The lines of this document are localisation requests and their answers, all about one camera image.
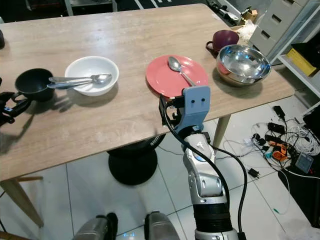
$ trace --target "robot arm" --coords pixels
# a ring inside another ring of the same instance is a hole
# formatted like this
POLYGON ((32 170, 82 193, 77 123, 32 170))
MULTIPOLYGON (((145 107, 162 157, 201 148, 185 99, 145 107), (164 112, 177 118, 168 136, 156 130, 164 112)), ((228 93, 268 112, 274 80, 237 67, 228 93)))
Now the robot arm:
MULTIPOLYGON (((168 103, 160 96, 159 110, 164 124, 174 126, 177 135, 206 156, 213 164, 216 154, 202 133, 203 121, 210 108, 208 86, 188 87, 182 96, 168 103), (173 119, 166 118, 167 106, 174 106, 173 119)), ((196 224, 196 240, 238 240, 232 227, 228 204, 228 187, 212 166, 189 148, 185 149, 183 163, 188 171, 188 183, 196 224)))

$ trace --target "yellow box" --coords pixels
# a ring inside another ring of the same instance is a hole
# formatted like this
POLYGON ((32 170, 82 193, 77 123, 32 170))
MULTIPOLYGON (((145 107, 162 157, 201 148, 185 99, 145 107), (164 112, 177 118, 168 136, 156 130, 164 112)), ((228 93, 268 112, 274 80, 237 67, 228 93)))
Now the yellow box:
POLYGON ((312 66, 310 62, 308 62, 299 52, 297 52, 294 48, 286 54, 286 56, 291 59, 291 61, 299 68, 301 71, 310 76, 317 71, 317 68, 312 66))

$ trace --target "mug handle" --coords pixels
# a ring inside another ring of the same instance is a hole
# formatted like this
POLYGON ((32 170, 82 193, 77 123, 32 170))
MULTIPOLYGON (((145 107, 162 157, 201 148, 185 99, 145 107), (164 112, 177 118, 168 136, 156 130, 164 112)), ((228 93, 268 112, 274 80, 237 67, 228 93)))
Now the mug handle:
POLYGON ((22 95, 22 93, 19 92, 19 91, 16 92, 16 93, 14 93, 14 94, 11 96, 11 100, 14 101, 15 103, 18 103, 18 102, 21 101, 21 100, 16 100, 16 98, 19 97, 20 95, 22 95))
POLYGON ((209 44, 214 44, 212 41, 208 41, 206 44, 205 44, 205 48, 210 52, 210 53, 213 53, 214 52, 214 49, 213 48, 210 48, 208 47, 209 44))

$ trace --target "white bowl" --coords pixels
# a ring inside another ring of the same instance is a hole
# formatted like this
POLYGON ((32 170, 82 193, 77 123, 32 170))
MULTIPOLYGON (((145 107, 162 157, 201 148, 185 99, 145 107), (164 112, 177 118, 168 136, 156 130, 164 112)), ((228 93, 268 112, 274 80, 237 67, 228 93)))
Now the white bowl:
POLYGON ((73 89, 86 96, 100 96, 111 90, 119 77, 117 65, 102 56, 85 56, 72 62, 65 70, 65 77, 90 77, 97 74, 112 74, 112 80, 105 84, 88 83, 73 89))

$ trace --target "black measuring cup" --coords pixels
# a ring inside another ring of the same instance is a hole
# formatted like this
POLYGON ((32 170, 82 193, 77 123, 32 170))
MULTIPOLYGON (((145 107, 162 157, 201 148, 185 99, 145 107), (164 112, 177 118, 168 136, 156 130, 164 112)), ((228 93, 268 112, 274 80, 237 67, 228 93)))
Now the black measuring cup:
POLYGON ((25 96, 29 100, 38 102, 45 102, 54 96, 55 90, 48 88, 50 84, 49 78, 52 73, 46 69, 34 68, 23 72, 15 80, 15 88, 18 90, 11 99, 17 103, 19 100, 16 98, 20 95, 25 96))

